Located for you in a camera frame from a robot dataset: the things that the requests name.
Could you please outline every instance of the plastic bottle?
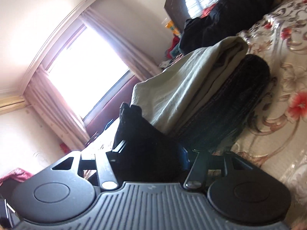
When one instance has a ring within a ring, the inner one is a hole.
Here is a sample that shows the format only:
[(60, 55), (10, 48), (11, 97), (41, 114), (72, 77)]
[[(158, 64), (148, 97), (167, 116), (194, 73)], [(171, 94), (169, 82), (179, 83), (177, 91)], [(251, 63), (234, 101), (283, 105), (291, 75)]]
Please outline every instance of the plastic bottle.
[(177, 35), (179, 38), (181, 37), (181, 34), (178, 30), (178, 28), (176, 28), (175, 24), (173, 23), (172, 20), (165, 18), (164, 21), (162, 22), (162, 24), (166, 27), (169, 28), (174, 35)]

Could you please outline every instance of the curtain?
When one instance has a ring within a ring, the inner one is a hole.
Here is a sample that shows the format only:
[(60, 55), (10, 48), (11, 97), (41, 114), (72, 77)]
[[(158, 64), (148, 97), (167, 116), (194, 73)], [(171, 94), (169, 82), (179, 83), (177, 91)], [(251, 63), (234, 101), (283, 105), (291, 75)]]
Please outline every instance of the curtain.
[(162, 72), (149, 56), (125, 39), (112, 23), (91, 7), (87, 8), (79, 18), (110, 44), (139, 80), (145, 81)]
[(73, 112), (41, 66), (32, 76), (24, 97), (71, 150), (83, 150), (90, 139), (82, 119)]

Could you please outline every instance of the red decoration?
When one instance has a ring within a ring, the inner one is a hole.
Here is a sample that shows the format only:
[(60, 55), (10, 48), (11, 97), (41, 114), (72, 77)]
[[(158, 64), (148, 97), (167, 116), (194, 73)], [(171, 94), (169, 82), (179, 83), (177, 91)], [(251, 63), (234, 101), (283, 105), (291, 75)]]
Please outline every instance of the red decoration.
[(64, 154), (68, 154), (71, 152), (70, 148), (68, 148), (66, 144), (61, 143), (59, 146), (61, 147), (61, 150), (64, 152)]
[(291, 33), (292, 33), (292, 28), (290, 27), (285, 27), (282, 31), (281, 31), (281, 35), (280, 37), (285, 40), (291, 37)]
[(307, 121), (307, 91), (301, 91), (292, 95), (289, 99), (289, 108), (286, 116), (293, 121), (298, 121), (300, 117)]
[(271, 29), (271, 27), (272, 27), (272, 24), (271, 24), (270, 22), (268, 22), (268, 23), (266, 23), (266, 24), (264, 25), (264, 28), (265, 28), (265, 29)]

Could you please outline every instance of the light green blanket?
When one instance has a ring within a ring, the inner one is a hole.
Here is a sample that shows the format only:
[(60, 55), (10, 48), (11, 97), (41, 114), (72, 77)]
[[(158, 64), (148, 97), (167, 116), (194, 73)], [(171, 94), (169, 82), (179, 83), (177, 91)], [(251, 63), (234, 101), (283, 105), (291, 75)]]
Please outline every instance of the light green blanket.
[(136, 84), (131, 104), (140, 106), (143, 117), (159, 131), (177, 131), (219, 90), (247, 49), (237, 36), (199, 48), (163, 73)]

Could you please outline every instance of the ceiling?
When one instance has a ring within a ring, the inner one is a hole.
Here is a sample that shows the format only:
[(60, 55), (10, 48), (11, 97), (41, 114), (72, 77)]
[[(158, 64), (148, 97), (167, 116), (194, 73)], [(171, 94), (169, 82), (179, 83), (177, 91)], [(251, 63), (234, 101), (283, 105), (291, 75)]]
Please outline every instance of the ceiling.
[(83, 0), (0, 0), (0, 98), (22, 95), (41, 47)]

